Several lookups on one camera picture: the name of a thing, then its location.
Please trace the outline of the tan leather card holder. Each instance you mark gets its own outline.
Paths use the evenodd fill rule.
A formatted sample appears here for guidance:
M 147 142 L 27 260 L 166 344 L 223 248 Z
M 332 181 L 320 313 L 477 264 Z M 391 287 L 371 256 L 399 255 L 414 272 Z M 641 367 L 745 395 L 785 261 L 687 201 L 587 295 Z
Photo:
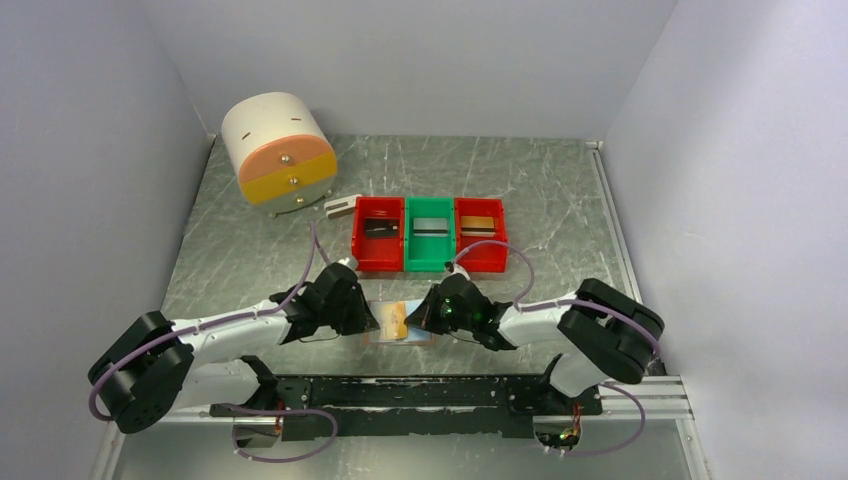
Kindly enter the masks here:
M 377 346 L 421 346 L 434 342 L 430 332 L 408 326 L 405 321 L 409 314 L 422 303 L 421 299 L 407 301 L 370 301 L 369 309 L 377 321 L 377 330 L 366 334 L 368 345 Z

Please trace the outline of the gold card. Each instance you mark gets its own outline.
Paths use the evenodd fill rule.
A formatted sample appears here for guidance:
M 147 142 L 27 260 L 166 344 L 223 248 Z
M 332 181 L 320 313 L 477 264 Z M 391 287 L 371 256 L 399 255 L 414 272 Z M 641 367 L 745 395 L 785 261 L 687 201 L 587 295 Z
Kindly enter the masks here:
M 461 216 L 460 235 L 468 237 L 493 237 L 496 234 L 496 222 L 489 216 Z
M 381 339 L 400 341 L 408 337 L 408 327 L 404 321 L 406 308 L 404 303 L 392 303 L 381 307 Z

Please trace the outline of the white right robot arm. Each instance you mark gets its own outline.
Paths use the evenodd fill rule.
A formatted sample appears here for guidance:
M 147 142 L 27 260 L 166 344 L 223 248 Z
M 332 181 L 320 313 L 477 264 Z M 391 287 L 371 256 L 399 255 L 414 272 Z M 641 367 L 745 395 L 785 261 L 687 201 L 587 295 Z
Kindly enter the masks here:
M 578 395 L 607 379 L 640 383 L 665 330 L 656 312 L 599 279 L 521 304 L 493 301 L 459 273 L 432 286 L 405 323 L 437 335 L 466 331 L 492 351 L 563 342 L 565 351 L 548 365 L 539 389 L 542 406 L 553 414 L 565 413 Z

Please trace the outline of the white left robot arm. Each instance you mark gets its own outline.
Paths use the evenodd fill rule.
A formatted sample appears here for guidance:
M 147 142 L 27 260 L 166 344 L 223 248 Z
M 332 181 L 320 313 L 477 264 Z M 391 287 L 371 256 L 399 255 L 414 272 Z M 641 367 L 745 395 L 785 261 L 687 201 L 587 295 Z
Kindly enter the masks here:
M 201 405 L 261 416 L 284 405 L 258 353 L 328 327 L 340 336 L 379 328 L 354 269 L 334 262 L 251 307 L 198 319 L 138 317 L 90 368 L 91 413 L 126 434 Z

